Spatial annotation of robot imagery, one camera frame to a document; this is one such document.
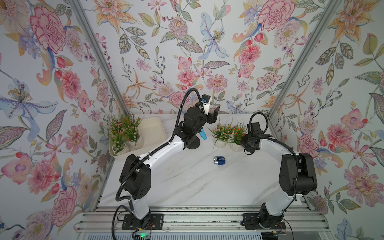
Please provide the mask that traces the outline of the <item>red flower potted plant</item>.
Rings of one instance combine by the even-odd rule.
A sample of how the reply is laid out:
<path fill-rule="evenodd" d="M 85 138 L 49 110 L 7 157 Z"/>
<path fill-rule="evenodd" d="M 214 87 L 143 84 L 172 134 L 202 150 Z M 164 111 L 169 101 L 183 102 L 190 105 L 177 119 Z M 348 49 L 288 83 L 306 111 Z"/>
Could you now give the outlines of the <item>red flower potted plant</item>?
<path fill-rule="evenodd" d="M 229 139 L 230 149 L 239 153 L 243 151 L 244 147 L 242 146 L 242 139 L 246 135 L 247 129 L 243 123 L 238 123 L 237 125 L 231 128 L 231 137 Z"/>

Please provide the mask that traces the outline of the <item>orange flower potted plant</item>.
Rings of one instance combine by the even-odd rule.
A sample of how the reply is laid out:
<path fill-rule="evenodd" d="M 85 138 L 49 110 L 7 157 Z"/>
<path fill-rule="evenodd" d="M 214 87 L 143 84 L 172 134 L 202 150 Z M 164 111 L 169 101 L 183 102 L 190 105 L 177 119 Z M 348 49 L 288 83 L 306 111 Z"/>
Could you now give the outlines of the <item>orange flower potted plant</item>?
<path fill-rule="evenodd" d="M 126 115 L 121 117 L 123 130 L 123 139 L 130 150 L 138 150 L 144 146 L 144 138 L 142 137 L 139 125 L 142 122 L 140 117 L 135 115 Z"/>

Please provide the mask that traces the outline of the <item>pink flower potted plant boxed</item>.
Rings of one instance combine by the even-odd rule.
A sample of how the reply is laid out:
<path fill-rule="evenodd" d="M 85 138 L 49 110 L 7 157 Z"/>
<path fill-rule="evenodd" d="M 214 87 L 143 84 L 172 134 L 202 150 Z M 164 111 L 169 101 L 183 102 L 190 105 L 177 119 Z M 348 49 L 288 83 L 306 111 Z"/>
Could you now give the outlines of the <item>pink flower potted plant boxed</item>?
<path fill-rule="evenodd" d="M 121 155 L 126 150 L 125 125 L 119 117 L 111 116 L 108 126 L 112 153 L 114 156 Z"/>

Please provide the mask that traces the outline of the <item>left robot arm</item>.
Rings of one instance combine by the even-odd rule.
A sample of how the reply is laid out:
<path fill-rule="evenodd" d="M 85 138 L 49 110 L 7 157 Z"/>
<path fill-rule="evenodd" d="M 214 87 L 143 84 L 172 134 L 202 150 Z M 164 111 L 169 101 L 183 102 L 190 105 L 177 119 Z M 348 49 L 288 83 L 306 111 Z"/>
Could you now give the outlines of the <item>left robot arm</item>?
<path fill-rule="evenodd" d="M 206 124 L 212 125 L 217 121 L 219 111 L 220 107 L 212 108 L 206 103 L 202 107 L 198 104 L 190 107 L 182 121 L 180 116 L 177 117 L 170 139 L 148 153 L 131 154 L 126 158 L 115 200 L 127 200 L 137 222 L 147 222 L 150 218 L 147 194 L 152 187 L 152 170 L 185 149 L 197 149 L 200 146 L 198 135 L 203 136 Z"/>

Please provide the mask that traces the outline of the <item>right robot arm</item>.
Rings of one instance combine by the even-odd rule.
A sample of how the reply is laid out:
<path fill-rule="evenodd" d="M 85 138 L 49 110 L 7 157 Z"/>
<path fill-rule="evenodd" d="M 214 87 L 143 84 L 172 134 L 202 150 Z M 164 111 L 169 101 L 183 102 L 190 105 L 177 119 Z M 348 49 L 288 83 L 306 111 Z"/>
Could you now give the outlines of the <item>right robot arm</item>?
<path fill-rule="evenodd" d="M 317 186 L 313 156 L 297 153 L 285 143 L 261 130 L 259 123 L 247 124 L 248 133 L 241 145 L 247 155 L 263 150 L 280 163 L 279 185 L 275 195 L 262 204 L 259 225 L 269 229 L 280 222 L 289 206 L 298 198 L 314 191 Z"/>

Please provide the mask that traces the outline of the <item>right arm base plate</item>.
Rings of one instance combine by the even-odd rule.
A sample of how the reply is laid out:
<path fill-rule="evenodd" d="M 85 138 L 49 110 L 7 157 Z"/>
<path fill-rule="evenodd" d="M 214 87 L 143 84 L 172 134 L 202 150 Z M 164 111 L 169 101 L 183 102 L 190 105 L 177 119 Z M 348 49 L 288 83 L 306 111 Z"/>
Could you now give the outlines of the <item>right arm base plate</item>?
<path fill-rule="evenodd" d="M 282 216 L 271 216 L 269 214 L 248 213 L 242 214 L 241 226 L 246 230 L 285 230 L 286 224 Z"/>

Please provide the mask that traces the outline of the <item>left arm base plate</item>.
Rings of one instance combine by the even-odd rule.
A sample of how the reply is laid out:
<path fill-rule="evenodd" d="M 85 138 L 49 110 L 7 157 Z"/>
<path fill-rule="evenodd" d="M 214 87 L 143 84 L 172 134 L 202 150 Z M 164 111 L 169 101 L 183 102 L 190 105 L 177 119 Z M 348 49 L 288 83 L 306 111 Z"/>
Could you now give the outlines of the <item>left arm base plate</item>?
<path fill-rule="evenodd" d="M 142 220 L 132 214 L 126 214 L 122 223 L 122 230 L 162 230 L 163 224 L 163 214 L 148 213 Z"/>

